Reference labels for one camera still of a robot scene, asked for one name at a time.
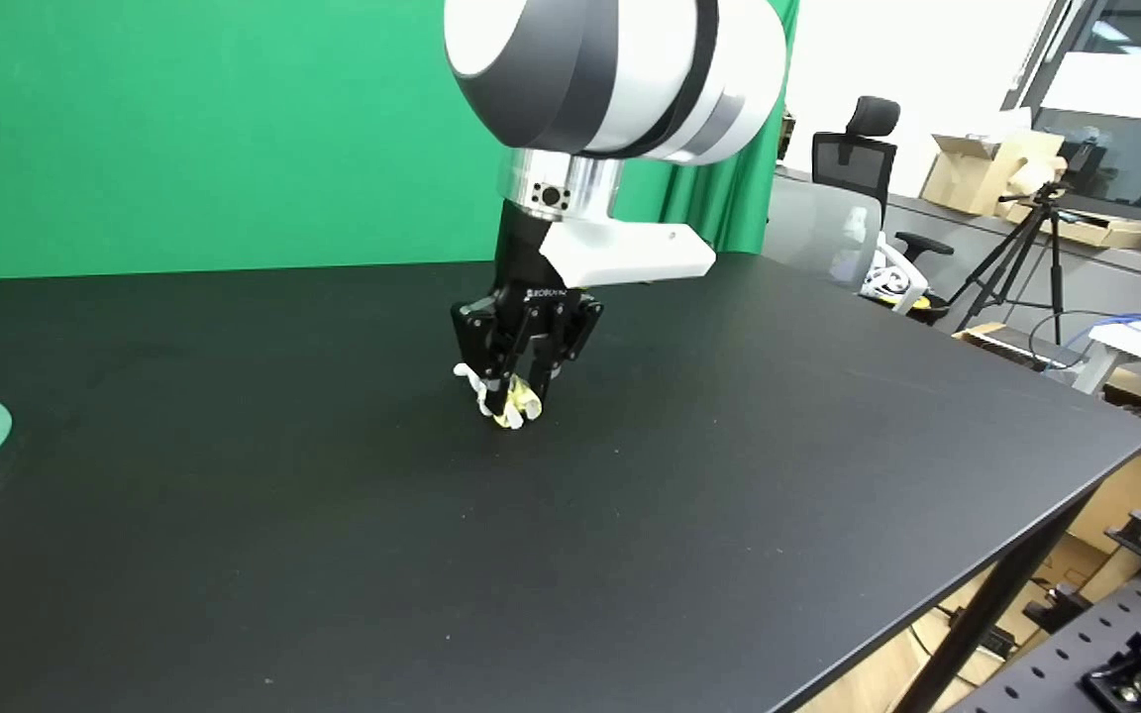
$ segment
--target green screen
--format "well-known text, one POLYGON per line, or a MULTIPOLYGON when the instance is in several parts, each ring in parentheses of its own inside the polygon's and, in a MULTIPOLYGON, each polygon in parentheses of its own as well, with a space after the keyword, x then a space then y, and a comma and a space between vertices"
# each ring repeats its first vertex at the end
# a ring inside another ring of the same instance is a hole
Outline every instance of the green screen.
POLYGON ((0 276, 487 257, 438 0, 0 0, 0 276))

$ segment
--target tripod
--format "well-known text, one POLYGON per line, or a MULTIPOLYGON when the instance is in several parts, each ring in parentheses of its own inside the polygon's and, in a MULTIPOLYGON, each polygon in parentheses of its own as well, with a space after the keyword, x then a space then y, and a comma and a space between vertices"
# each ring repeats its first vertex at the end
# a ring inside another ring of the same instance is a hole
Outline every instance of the tripod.
POLYGON ((956 296, 947 296, 947 304, 957 304, 957 296, 978 285, 969 308, 963 314, 957 330, 965 330, 986 304, 1006 304, 1011 288, 1021 273, 1021 261, 1033 250, 1033 236, 1042 232, 1042 224, 1051 222, 1051 321, 1054 321, 1054 346, 1063 346, 1063 264, 1059 264, 1059 206, 1054 199, 1063 193, 1063 181, 1046 181, 1038 186, 1031 215, 993 246, 993 255, 986 255, 965 283, 957 285, 956 296))

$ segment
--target black table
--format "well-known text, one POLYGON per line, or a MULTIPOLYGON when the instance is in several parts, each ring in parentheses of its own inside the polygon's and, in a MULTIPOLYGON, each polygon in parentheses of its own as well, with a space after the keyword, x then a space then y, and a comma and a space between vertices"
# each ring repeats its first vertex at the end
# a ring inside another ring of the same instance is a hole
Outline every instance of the black table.
POLYGON ((0 708, 798 705, 1017 541, 1021 582, 1141 446, 763 261, 601 293, 502 434, 449 375, 485 285, 5 283, 0 708))

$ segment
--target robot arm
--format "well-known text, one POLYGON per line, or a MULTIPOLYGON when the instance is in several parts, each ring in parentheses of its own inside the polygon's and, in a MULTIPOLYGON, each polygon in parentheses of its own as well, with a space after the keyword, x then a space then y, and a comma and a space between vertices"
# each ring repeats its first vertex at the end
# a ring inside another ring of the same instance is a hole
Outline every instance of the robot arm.
POLYGON ((614 222, 617 162, 733 160, 772 114, 783 36, 768 0, 449 0, 449 63, 515 147, 496 283, 450 308, 479 413, 522 429, 581 352, 594 285, 700 276, 691 224, 614 222))

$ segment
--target desk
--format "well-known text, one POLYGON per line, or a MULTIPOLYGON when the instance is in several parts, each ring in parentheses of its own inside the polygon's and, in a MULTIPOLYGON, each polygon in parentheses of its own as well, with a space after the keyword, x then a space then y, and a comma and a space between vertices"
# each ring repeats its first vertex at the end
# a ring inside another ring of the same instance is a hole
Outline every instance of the desk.
POLYGON ((1092 341, 1092 356, 1078 371, 1074 389, 1092 395, 1111 382, 1121 356, 1141 362, 1141 323, 1096 323, 1088 341, 1092 341))
POLYGON ((449 375, 479 285, 0 285, 0 708, 794 708, 1141 446, 768 261, 605 288, 502 434, 449 375))

